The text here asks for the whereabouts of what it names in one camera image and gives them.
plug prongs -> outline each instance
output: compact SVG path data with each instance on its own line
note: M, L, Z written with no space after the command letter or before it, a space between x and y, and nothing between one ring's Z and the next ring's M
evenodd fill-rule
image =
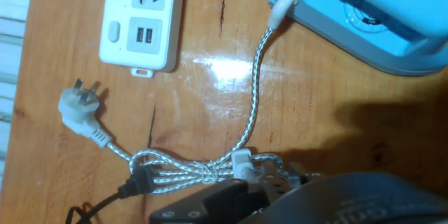
M93 99L93 97L95 97L96 93L97 93L97 87L93 87L92 91L90 91L90 93L89 93L89 97L87 100L89 102L92 101L92 99Z
M87 99L89 98L90 93L89 92L83 92L81 95L81 98L79 99L80 105L86 105Z
M75 83L74 88L77 89L77 90L79 90L79 89L81 88L82 85L83 85L83 80L78 79L78 80L76 80L76 83Z

white plug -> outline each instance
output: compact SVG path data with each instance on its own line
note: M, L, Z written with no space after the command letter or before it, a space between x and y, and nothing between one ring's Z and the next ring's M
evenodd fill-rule
M291 6L297 5L298 3L299 0L278 0L274 4L274 7L272 7L267 26L270 29L277 29L281 21L283 21L283 19L286 17L286 14L288 13Z
M78 79L74 87L62 92L58 105L62 122L70 130L93 140L103 148L112 141L112 137L101 128L95 118L95 112L99 107L99 100L95 94L96 88L87 91L81 88L82 84L83 81Z

cable connector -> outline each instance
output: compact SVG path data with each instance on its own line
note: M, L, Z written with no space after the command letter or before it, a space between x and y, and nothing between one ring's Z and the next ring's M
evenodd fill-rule
M291 6L298 4L298 2L299 0L278 0L272 8L267 26L270 29L277 29Z
M58 105L62 122L70 130L93 140L99 147L104 148L112 141L112 137L101 128L95 118L95 112L99 107L97 89L94 87L92 91L87 91L81 88L82 84L83 81L78 79L74 87L62 92Z
M153 175L149 166L134 168L132 175L126 180L126 184L118 188L120 199L149 194L155 189Z
M250 180L255 178L254 167L249 149L239 149L232 152L232 168L234 179Z

power plug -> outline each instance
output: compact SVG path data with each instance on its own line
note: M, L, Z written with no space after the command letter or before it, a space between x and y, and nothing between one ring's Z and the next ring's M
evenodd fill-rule
M183 0L106 0L99 57L150 78L176 65Z
M95 112L99 107L99 100L95 94L96 88L87 91L81 88L82 84L83 81L78 79L74 87L62 92L58 105L62 122L70 130L93 140L103 148L112 141L112 137L101 128L95 118Z

wooden table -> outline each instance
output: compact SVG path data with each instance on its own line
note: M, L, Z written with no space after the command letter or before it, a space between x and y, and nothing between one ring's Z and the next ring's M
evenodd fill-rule
M63 126L57 103L77 78L99 86L98 116L131 153L152 139L153 148L210 160L242 133L268 0L185 0L178 67L153 79L99 60L103 2L31 0L0 223L63 223L69 207L98 203L129 176L111 151ZM290 20L275 39L248 146L311 172L392 172L448 188L448 72L391 76ZM97 221L145 223L200 188L119 201Z

